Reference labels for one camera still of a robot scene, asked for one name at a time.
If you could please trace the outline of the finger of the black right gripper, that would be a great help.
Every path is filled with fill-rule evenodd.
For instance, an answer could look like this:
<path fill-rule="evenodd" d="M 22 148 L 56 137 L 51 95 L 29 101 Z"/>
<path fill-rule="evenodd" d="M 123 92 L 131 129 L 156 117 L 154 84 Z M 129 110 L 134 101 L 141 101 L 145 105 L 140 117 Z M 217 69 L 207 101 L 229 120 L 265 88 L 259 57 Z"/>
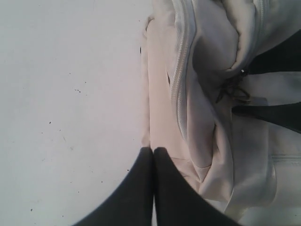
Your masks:
<path fill-rule="evenodd" d="M 295 132 L 301 131 L 301 103 L 273 106 L 235 106 L 232 113 L 270 122 Z"/>
<path fill-rule="evenodd" d="M 256 56 L 247 69 L 249 74 L 301 71 L 301 36 L 292 35 L 272 49 Z"/>

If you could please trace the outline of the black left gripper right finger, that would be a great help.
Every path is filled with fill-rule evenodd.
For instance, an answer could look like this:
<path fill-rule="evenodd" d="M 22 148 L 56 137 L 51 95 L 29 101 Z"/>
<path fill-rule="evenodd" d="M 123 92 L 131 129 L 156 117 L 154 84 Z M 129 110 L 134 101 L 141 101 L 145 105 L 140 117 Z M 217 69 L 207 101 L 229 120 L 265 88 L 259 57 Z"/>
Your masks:
<path fill-rule="evenodd" d="M 167 150 L 156 148 L 154 198 L 158 226 L 238 226 L 207 203 L 180 174 Z"/>

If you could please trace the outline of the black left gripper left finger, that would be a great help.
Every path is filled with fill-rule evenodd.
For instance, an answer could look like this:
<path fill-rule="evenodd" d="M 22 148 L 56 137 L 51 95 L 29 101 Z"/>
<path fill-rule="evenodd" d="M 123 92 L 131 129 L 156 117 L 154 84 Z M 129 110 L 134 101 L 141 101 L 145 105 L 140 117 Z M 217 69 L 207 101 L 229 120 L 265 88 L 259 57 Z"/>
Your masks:
<path fill-rule="evenodd" d="M 154 196 L 153 151 L 140 149 L 118 188 L 77 226 L 151 226 Z"/>

